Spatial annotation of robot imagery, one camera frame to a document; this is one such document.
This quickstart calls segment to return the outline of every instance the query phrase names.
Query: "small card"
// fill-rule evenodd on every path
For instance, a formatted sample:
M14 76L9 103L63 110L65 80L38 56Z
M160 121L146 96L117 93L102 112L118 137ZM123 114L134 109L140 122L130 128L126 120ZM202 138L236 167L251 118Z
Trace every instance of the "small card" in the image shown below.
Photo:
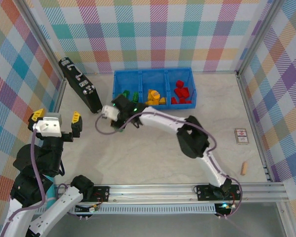
M246 145L249 143L247 130L245 128L235 128L236 142L239 145Z

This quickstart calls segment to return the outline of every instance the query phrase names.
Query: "red block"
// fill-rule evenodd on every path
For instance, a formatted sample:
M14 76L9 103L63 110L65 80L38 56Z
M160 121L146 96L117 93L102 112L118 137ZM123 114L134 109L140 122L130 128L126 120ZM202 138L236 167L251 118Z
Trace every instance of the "red block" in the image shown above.
M183 97L180 88L175 88L175 89L174 89L174 93L175 93L179 98Z
M180 98L179 104L185 104L185 98Z
M181 89L184 86L184 82L181 80L177 80L176 86Z
M177 104L177 100L176 100L175 97L172 97L172 98L171 98L171 104L172 104L172 105L176 105L176 104Z
M189 97L189 91L187 87L183 87L180 92L185 99Z

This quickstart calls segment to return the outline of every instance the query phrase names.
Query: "blue bin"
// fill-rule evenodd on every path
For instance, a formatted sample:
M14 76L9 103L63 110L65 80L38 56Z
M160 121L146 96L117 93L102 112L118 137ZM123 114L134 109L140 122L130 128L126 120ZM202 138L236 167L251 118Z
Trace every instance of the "blue bin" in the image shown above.
M174 92L174 89L177 88L176 83L178 80L184 82L184 87L187 87L189 90L189 97L186 100L191 100L192 104L176 104L172 105L170 101L169 109L170 110L180 110L180 109L194 109L196 106L197 93L193 79L193 73L191 68L175 68L168 69L168 82L170 86L170 98L175 97L177 102L179 98Z
M177 80L184 82L184 87L188 87L192 104L171 105L171 97L178 97L174 93ZM139 93L139 102L148 100L148 90L153 89L160 93L160 97L166 97L165 105L153 105L158 110L179 110L193 109L196 106L197 93L191 68L175 69L149 69L133 71L115 71L113 84L113 99L124 90L129 90L129 99L133 99L134 92Z

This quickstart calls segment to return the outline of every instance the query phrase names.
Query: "black case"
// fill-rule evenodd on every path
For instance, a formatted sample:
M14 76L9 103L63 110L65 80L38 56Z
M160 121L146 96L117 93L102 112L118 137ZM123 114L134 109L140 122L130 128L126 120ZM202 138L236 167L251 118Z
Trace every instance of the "black case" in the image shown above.
M96 114L101 111L102 103L95 86L89 79L77 68L70 58L62 58L59 66L67 78L69 85L80 96L80 98L89 107L92 113Z

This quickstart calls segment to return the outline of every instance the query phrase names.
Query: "white floor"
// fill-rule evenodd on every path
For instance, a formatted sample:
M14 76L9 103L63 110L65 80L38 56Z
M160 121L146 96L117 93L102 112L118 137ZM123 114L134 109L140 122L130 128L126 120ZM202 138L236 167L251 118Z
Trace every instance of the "white floor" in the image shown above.
M87 75L94 83L103 104L112 100L113 74ZM240 182L266 181L256 143L250 128L234 75L194 74L198 101L193 110L165 111L171 115L198 118L214 135L218 147L214 155L221 168ZM198 163L180 150L177 138L163 131L129 124L122 133L99 134L92 114L67 84L60 113L63 130L70 129L73 111L81 113L83 131L73 143L65 143L62 155L66 175L56 176L56 184L70 183L80 174L95 184L206 183ZM103 131L112 131L110 122L99 122ZM246 128L249 145L237 145L235 128ZM243 161L249 163L245 176L240 175Z

